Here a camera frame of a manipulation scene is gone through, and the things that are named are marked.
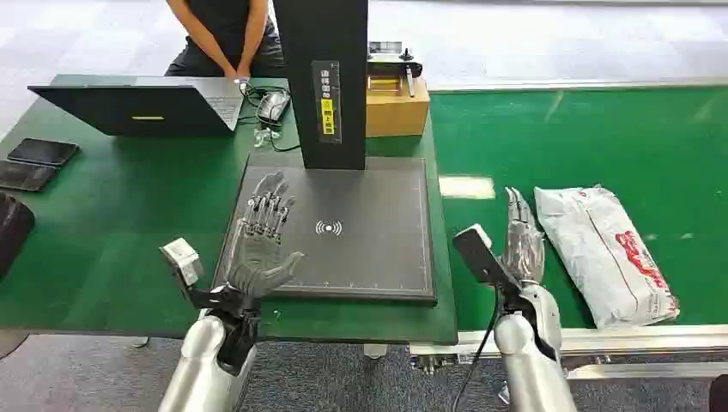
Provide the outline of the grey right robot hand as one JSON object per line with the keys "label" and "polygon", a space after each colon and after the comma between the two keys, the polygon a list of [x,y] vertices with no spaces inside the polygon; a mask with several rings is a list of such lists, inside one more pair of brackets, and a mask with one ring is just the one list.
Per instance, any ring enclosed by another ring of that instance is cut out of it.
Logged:
{"label": "grey right robot hand", "polygon": [[543,233],[521,192],[506,186],[507,232],[503,264],[520,282],[540,284],[544,274]]}

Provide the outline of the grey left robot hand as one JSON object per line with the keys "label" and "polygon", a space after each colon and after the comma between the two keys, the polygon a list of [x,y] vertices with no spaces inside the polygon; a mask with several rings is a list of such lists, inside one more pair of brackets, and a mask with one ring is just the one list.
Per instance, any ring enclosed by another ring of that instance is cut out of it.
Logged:
{"label": "grey left robot hand", "polygon": [[245,202],[234,231],[232,263],[227,283],[251,298],[262,298],[294,278],[301,251],[285,254],[282,229],[292,212],[295,197],[287,194],[283,172],[268,173]]}

